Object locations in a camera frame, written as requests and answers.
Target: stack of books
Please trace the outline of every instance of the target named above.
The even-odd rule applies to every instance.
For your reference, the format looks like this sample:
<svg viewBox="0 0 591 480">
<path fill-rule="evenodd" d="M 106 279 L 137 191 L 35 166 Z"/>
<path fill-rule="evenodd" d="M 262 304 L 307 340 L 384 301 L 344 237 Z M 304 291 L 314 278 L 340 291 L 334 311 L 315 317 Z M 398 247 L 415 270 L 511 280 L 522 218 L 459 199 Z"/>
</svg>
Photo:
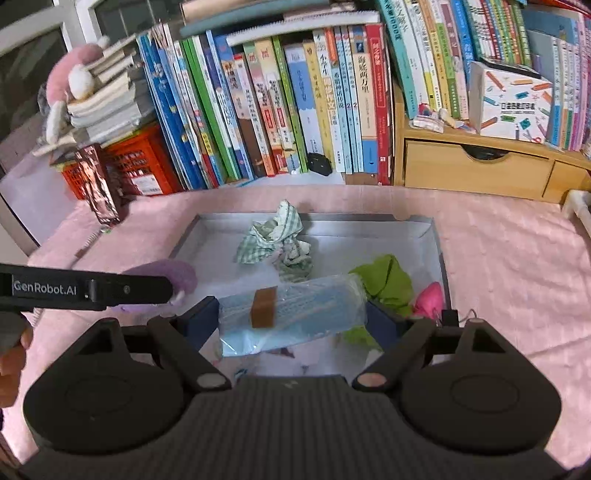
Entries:
<svg viewBox="0 0 591 480">
<path fill-rule="evenodd" d="M 380 15 L 344 3 L 242 31 L 138 37 L 149 87 L 185 189 L 308 171 L 390 184 L 392 75 Z"/>
</svg>

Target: green book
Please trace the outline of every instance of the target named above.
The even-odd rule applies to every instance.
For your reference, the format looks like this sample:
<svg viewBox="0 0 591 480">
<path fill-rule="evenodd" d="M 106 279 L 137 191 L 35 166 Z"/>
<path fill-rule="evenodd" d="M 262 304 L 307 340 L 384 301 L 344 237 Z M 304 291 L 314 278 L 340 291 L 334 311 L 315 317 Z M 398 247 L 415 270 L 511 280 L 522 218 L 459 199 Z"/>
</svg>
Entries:
<svg viewBox="0 0 591 480">
<path fill-rule="evenodd" d="M 199 93 L 199 98 L 203 105 L 203 111 L 205 112 L 205 116 L 210 125 L 210 129 L 212 131 L 213 137 L 217 144 L 217 149 L 222 157 L 223 164 L 225 166 L 226 171 L 228 172 L 228 177 L 230 180 L 239 180 L 242 176 L 238 173 L 235 162 L 233 160 L 233 156 L 230 154 L 229 148 L 224 141 L 222 136 L 222 132 L 220 130 L 220 125 L 217 120 L 214 107 L 212 102 L 215 102 L 215 97 L 211 97 L 207 90 L 207 86 L 205 84 L 205 78 L 203 75 L 203 69 L 207 69 L 207 65 L 201 65 L 199 62 L 199 58 L 197 56 L 197 52 L 195 51 L 195 46 L 193 41 L 199 42 L 199 38 L 187 38 L 183 40 L 183 51 L 185 53 L 185 59 L 189 64 L 189 69 L 191 70 L 191 75 L 193 76 L 193 81 L 195 87 L 197 88 L 197 92 Z"/>
<path fill-rule="evenodd" d="M 279 73 L 281 74 L 281 83 L 283 84 L 283 90 L 285 93 L 285 102 L 290 113 L 291 127 L 295 137 L 295 146 L 297 147 L 297 153 L 300 157 L 301 171 L 302 173 L 306 173 L 308 171 L 306 145 L 304 143 L 304 135 L 302 134 L 300 116 L 296 107 L 293 88 L 291 87 L 290 75 L 287 71 L 285 52 L 281 47 L 279 37 L 273 37 L 272 40 L 275 57 L 277 58 L 277 66 L 279 67 Z"/>
</svg>

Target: pink blanket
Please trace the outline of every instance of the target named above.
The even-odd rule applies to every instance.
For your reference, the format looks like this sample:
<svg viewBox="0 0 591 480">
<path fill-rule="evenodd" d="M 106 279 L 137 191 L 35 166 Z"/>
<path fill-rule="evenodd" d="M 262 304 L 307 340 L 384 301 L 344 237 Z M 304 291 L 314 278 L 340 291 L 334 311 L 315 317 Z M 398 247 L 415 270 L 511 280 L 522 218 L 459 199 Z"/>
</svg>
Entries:
<svg viewBox="0 0 591 480">
<path fill-rule="evenodd" d="M 584 461 L 591 452 L 589 239 L 560 216 L 557 205 L 373 186 L 249 186 L 182 193 L 136 202 L 129 219 L 103 236 L 75 268 L 118 272 L 165 258 L 197 212 L 274 212 L 284 198 L 300 212 L 435 218 L 453 307 L 460 315 L 474 308 L 558 388 L 563 411 L 548 451 L 565 466 Z M 73 217 L 33 255 L 31 264 L 59 267 L 71 260 L 97 228 L 87 207 L 79 208 Z M 67 324 L 43 319 L 35 332 L 19 402 L 28 386 L 86 325 L 104 315 L 84 312 L 78 315 L 83 322 L 73 316 Z M 35 447 L 20 408 L 17 403 L 9 409 L 4 434 L 17 457 L 24 460 Z"/>
</svg>

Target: folded cloth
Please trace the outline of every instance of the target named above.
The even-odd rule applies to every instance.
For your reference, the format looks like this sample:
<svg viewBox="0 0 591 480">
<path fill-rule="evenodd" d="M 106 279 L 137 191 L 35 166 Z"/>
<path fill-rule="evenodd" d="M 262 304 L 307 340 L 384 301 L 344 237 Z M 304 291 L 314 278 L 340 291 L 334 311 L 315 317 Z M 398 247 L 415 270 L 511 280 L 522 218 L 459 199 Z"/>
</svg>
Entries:
<svg viewBox="0 0 591 480">
<path fill-rule="evenodd" d="M 303 229 L 300 215 L 287 200 L 282 200 L 277 214 L 265 223 L 253 222 L 236 251 L 235 261 L 258 263 L 280 250 L 273 262 L 283 282 L 304 281 L 312 271 L 310 244 L 297 240 Z"/>
</svg>

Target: plastic bag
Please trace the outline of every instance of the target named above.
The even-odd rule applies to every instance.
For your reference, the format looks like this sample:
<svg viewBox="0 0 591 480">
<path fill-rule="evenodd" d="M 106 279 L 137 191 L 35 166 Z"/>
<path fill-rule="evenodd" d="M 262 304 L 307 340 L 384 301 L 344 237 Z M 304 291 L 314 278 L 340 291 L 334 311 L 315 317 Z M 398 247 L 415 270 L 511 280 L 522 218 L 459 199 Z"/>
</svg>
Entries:
<svg viewBox="0 0 591 480">
<path fill-rule="evenodd" d="M 253 328 L 255 292 L 219 300 L 222 356 L 250 355 L 309 342 L 364 325 L 365 290 L 357 275 L 336 275 L 277 287 L 271 328 Z"/>
</svg>

